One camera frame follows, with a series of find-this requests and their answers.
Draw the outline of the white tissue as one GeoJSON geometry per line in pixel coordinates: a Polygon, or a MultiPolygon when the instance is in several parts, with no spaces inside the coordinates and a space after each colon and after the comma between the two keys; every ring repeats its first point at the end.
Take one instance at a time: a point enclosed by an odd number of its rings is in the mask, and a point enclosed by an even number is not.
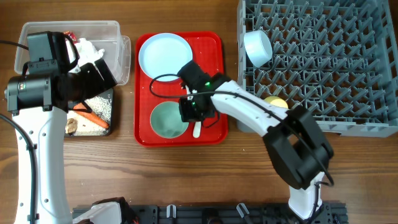
{"type": "Polygon", "coordinates": [[[80,38],[75,44],[75,47],[80,56],[78,60],[78,66],[82,67],[87,63],[94,63],[101,59],[105,53],[104,49],[97,50],[96,47],[85,38],[80,38]]]}

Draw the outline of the white rice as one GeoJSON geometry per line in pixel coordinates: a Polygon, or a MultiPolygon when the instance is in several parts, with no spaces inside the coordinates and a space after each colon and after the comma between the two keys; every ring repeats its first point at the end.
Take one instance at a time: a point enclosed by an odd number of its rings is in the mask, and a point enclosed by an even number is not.
{"type": "Polygon", "coordinates": [[[70,102],[65,134],[69,136],[104,136],[109,133],[112,100],[96,96],[83,103],[70,102]]]}

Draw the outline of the green bowl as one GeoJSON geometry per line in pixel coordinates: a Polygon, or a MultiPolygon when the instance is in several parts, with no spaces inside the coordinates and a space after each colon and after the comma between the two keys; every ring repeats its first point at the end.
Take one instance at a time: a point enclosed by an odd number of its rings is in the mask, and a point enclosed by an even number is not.
{"type": "Polygon", "coordinates": [[[175,101],[158,104],[150,114],[150,126],[162,138],[177,138],[187,130],[188,125],[188,122],[182,121],[179,104],[175,101]]]}

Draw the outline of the orange carrot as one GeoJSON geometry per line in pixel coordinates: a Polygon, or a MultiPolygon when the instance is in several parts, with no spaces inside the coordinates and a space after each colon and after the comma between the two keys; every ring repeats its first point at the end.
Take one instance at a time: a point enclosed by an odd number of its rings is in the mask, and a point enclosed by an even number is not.
{"type": "Polygon", "coordinates": [[[73,111],[104,129],[109,128],[109,124],[106,121],[104,121],[99,116],[94,114],[94,112],[92,111],[89,112],[89,109],[83,103],[75,105],[73,107],[73,111]]]}

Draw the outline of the red snack wrapper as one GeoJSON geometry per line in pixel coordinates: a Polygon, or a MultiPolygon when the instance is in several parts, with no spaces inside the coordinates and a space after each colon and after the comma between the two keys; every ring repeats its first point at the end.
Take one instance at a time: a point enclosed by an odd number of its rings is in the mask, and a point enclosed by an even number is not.
{"type": "Polygon", "coordinates": [[[75,44],[78,42],[76,35],[71,32],[71,31],[66,31],[64,32],[65,35],[69,36],[69,38],[71,38],[72,42],[75,44]]]}

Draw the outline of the brown food scrap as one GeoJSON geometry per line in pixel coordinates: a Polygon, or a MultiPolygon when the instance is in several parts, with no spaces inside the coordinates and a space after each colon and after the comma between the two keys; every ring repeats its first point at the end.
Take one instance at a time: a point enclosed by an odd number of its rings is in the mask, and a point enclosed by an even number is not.
{"type": "Polygon", "coordinates": [[[66,134],[73,134],[76,132],[78,128],[78,121],[74,118],[67,119],[67,124],[65,126],[65,133],[66,134]]]}

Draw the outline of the yellow plastic cup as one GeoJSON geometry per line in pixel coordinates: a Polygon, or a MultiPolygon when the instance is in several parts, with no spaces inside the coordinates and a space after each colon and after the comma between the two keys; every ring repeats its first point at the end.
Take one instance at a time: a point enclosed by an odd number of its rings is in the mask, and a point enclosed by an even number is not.
{"type": "Polygon", "coordinates": [[[267,98],[264,99],[264,101],[271,105],[278,106],[281,108],[286,108],[286,109],[289,108],[287,102],[282,98],[279,98],[278,96],[268,96],[267,98]]]}

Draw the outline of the small light blue bowl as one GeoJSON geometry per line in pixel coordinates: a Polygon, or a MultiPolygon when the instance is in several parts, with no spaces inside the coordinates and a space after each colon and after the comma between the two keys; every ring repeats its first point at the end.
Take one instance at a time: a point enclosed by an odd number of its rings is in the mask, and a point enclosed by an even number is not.
{"type": "Polygon", "coordinates": [[[261,67],[272,58],[273,49],[268,36],[262,30],[245,33],[244,47],[255,67],[261,67]]]}

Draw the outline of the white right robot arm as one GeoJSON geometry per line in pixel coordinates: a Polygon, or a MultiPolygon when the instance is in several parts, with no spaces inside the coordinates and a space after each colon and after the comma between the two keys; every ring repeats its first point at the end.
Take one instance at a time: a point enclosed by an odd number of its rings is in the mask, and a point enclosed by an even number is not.
{"type": "Polygon", "coordinates": [[[234,80],[217,73],[209,76],[194,61],[177,73],[187,96],[178,99],[183,121],[203,121],[223,113],[244,123],[262,137],[272,165],[289,185],[289,208],[303,221],[313,221],[322,205],[323,178],[333,149],[311,112],[303,106],[289,110],[248,93],[234,80]]]}

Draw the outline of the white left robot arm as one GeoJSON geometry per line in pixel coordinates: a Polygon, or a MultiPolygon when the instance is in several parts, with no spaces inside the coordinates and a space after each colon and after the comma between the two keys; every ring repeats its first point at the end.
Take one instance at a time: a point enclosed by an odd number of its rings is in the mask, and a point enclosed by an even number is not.
{"type": "Polygon", "coordinates": [[[18,145],[16,223],[128,223],[135,218],[123,198],[96,202],[73,217],[65,190],[63,143],[70,102],[81,103],[117,85],[103,59],[78,73],[79,54],[62,32],[27,37],[30,59],[22,74],[9,80],[4,92],[6,118],[18,145]]]}

